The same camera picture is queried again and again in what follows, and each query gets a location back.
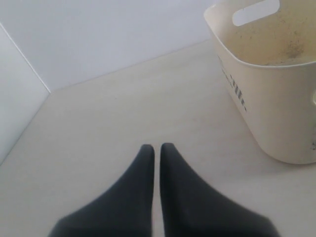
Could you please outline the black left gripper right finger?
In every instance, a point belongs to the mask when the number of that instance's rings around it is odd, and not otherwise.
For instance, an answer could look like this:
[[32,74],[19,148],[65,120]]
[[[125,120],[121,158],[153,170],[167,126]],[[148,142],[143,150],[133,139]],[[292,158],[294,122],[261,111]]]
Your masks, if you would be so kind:
[[167,237],[274,237],[272,222],[208,185],[172,143],[160,150],[160,199]]

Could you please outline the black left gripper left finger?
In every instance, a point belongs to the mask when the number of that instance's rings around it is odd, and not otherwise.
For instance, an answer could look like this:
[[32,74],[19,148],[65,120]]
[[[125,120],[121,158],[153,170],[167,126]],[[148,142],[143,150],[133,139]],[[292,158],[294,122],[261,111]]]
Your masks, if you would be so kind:
[[142,145],[126,172],[100,197],[60,219],[51,237],[150,237],[155,151]]

